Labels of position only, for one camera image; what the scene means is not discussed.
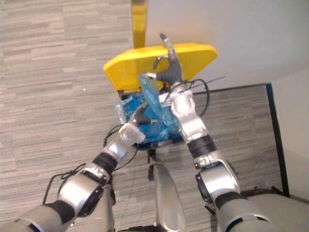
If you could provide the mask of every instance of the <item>blue object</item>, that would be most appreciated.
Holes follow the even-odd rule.
[[[144,102],[148,103],[144,115],[150,119],[158,120],[158,123],[140,126],[140,130],[146,135],[142,144],[180,138],[177,119],[169,107],[162,107],[159,102],[159,90],[156,82],[142,75],[139,76],[139,80],[141,93],[132,93],[127,99],[121,101],[121,105],[127,122]]]

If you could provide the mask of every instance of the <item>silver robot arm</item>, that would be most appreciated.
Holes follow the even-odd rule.
[[[171,85],[171,93],[164,102],[170,102],[171,111],[179,122],[183,140],[194,158],[194,166],[200,170],[196,175],[196,181],[206,207],[210,210],[214,208],[213,212],[222,232],[278,231],[258,207],[240,195],[234,170],[224,155],[217,150],[207,128],[195,111],[193,93],[186,89],[172,44],[166,36],[160,36],[168,47],[172,68],[169,67],[157,74],[147,72],[145,75],[167,81]]]
[[[62,187],[58,199],[40,205],[15,221],[4,224],[1,232],[64,232],[77,218],[92,213],[119,160],[135,143],[141,143],[145,135],[141,124],[154,123],[143,115],[145,104],[132,115],[130,121],[119,130],[115,139],[103,151]]]

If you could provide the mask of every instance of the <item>robot forearm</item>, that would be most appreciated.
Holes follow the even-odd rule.
[[[196,175],[198,189],[204,201],[214,206],[221,231],[277,231],[258,207],[240,195],[234,170],[216,149],[195,112],[192,92],[185,90],[183,84],[174,88],[173,93],[171,110],[178,119],[194,165],[201,170]]]
[[[95,209],[119,160],[134,144],[144,139],[136,123],[126,123],[116,138],[79,173],[70,178],[61,189],[57,201],[40,205],[11,223],[4,224],[2,232],[63,232],[77,218],[85,217]]]

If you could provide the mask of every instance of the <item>black wire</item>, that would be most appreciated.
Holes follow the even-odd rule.
[[[103,147],[106,146],[108,138],[109,138],[112,134],[114,134],[114,133],[116,133],[117,131],[119,131],[119,129],[120,129],[120,127],[121,127],[122,125],[123,125],[123,124],[119,124],[119,125],[114,126],[113,128],[110,129],[110,131],[107,133],[107,135],[106,135],[105,138],[103,139]]]
[[[169,98],[170,94],[173,92],[173,90],[174,90],[176,87],[178,87],[178,86],[180,86],[180,85],[183,85],[183,84],[190,83],[189,88],[186,89],[186,90],[188,90],[188,89],[191,89],[191,88],[192,88],[192,85],[193,85],[196,81],[202,82],[202,83],[204,84],[204,87],[205,87],[205,90],[206,90],[206,97],[207,97],[207,99],[206,99],[206,104],[205,104],[205,107],[204,107],[203,111],[202,111],[201,114],[199,115],[200,117],[202,117],[202,116],[206,113],[206,111],[207,111],[207,109],[208,109],[208,106],[209,106],[209,101],[210,101],[210,92],[209,92],[209,88],[208,88],[207,83],[206,83],[203,79],[195,79],[195,80],[193,80],[193,81],[181,81],[180,83],[178,83],[177,85],[173,86],[173,88],[170,89],[170,91],[169,91],[169,93],[167,94],[167,96],[166,96],[164,102]]]
[[[129,164],[129,163],[135,158],[135,156],[136,156],[138,150],[139,150],[139,149],[136,148],[136,151],[135,151],[134,155],[132,156],[132,158],[131,158],[128,162],[126,162],[124,165],[120,166],[119,168],[116,168],[115,171],[117,171],[117,170],[119,170],[119,169],[125,167],[127,164]]]
[[[164,102],[166,102],[166,100],[169,98],[170,94],[173,92],[173,90],[174,90],[176,87],[181,86],[181,85],[186,84],[186,83],[187,83],[187,81],[181,81],[181,82],[178,83],[177,85],[173,86],[173,88],[171,88],[171,89],[169,90],[169,93],[168,93],[168,95],[166,96]]]
[[[53,180],[57,177],[57,176],[60,176],[60,179],[63,180],[59,189],[58,189],[58,195],[60,193],[60,190],[62,188],[62,186],[66,183],[66,181],[73,175],[75,175],[76,173],[78,173],[86,164],[85,163],[82,163],[81,165],[79,165],[78,167],[76,167],[75,169],[69,171],[69,172],[65,172],[65,173],[60,173],[60,174],[56,174],[54,175],[52,178],[50,178],[49,180],[49,183],[48,183],[48,186],[46,188],[46,191],[45,191],[45,195],[44,195],[44,198],[43,198],[43,204],[46,203],[46,199],[47,199],[47,196],[48,196],[48,192],[49,192],[49,189],[52,185],[52,182]]]
[[[202,117],[202,116],[206,113],[206,111],[207,111],[207,109],[208,109],[208,106],[209,106],[210,91],[209,91],[209,88],[208,88],[207,83],[206,83],[203,79],[195,79],[195,80],[192,81],[192,82],[193,82],[192,84],[194,84],[194,82],[196,82],[196,81],[202,82],[202,83],[204,84],[205,90],[206,90],[206,97],[207,97],[207,99],[206,99],[206,104],[205,104],[205,107],[204,107],[203,111],[202,111],[201,114],[199,115],[200,117]]]

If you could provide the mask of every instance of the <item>white wall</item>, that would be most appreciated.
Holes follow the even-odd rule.
[[[272,85],[290,194],[309,201],[309,68]]]
[[[213,45],[218,58],[197,75],[211,89],[272,82],[309,64],[308,0],[149,0],[146,45]]]

